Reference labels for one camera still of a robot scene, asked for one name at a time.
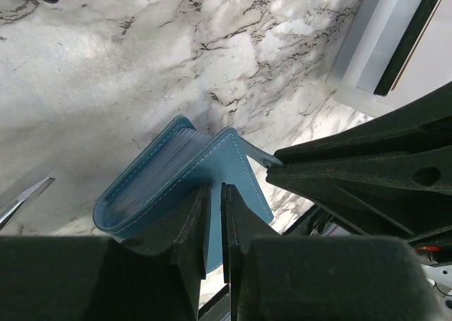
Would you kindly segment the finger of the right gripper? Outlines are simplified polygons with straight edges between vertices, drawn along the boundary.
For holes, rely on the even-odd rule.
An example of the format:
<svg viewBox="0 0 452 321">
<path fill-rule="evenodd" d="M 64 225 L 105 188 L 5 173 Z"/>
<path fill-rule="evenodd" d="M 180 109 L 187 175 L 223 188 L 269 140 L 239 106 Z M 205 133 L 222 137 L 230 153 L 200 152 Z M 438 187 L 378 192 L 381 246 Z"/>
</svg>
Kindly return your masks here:
<svg viewBox="0 0 452 321">
<path fill-rule="evenodd" d="M 267 180 L 360 234 L 409 242 L 451 230 L 451 149 L 302 162 Z"/>
<path fill-rule="evenodd" d="M 275 152 L 285 165 L 384 153 L 418 153 L 451 145 L 451 84 L 341 133 Z"/>
</svg>

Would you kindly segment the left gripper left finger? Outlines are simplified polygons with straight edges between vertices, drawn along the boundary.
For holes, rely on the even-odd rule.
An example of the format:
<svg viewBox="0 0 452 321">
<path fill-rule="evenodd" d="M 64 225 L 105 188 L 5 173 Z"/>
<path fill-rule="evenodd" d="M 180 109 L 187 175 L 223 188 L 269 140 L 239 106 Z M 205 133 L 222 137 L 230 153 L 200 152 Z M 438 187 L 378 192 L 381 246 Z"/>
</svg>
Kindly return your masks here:
<svg viewBox="0 0 452 321">
<path fill-rule="evenodd" d="M 4 236 L 2 320 L 196 320 L 206 275 L 210 186 L 142 234 Z"/>
</svg>

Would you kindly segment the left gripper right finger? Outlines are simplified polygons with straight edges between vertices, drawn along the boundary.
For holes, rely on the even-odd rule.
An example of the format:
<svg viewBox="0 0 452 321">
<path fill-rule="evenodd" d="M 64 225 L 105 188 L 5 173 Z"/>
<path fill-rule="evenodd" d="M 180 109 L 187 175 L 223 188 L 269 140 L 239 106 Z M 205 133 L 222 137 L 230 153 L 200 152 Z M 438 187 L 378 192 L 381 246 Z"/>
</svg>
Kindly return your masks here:
<svg viewBox="0 0 452 321">
<path fill-rule="evenodd" d="M 282 236 L 222 185 L 233 320 L 436 320 L 414 251 L 391 237 Z"/>
</svg>

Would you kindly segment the clear acrylic card box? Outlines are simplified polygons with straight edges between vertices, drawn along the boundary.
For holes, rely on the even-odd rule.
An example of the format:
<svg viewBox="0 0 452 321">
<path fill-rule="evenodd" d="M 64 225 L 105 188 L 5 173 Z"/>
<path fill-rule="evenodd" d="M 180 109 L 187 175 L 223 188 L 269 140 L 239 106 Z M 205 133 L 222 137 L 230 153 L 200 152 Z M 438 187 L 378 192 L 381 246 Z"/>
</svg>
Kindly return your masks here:
<svg viewBox="0 0 452 321">
<path fill-rule="evenodd" d="M 373 94 L 420 2 L 362 0 L 327 78 L 337 102 L 378 117 L 451 81 L 451 0 L 442 0 L 395 87 Z"/>
</svg>

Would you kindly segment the credit cards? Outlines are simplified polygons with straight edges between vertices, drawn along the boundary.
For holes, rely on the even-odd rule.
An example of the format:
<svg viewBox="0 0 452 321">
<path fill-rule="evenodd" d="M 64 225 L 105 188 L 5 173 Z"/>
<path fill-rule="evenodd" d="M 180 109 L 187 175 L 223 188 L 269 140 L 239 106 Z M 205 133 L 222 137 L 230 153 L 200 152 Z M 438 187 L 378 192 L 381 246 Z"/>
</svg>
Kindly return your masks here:
<svg viewBox="0 0 452 321">
<path fill-rule="evenodd" d="M 373 94 L 385 97 L 397 84 L 442 0 L 421 0 Z"/>
</svg>

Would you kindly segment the teal leather card holder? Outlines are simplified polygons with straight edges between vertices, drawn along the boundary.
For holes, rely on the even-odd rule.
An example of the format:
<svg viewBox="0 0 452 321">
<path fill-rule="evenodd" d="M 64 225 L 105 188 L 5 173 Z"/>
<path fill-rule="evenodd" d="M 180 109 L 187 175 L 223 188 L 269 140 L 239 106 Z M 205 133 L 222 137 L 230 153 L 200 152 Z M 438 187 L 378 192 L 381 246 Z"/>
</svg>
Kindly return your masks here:
<svg viewBox="0 0 452 321">
<path fill-rule="evenodd" d="M 169 213 L 193 187 L 207 183 L 211 192 L 206 271 L 212 272 L 222 265 L 222 183 L 235 185 L 265 223 L 273 221 L 250 159 L 265 168 L 283 166 L 277 157 L 252 145 L 232 127 L 207 135 L 185 116 L 177 116 L 100 196 L 93 222 L 116 240 L 126 240 Z"/>
</svg>

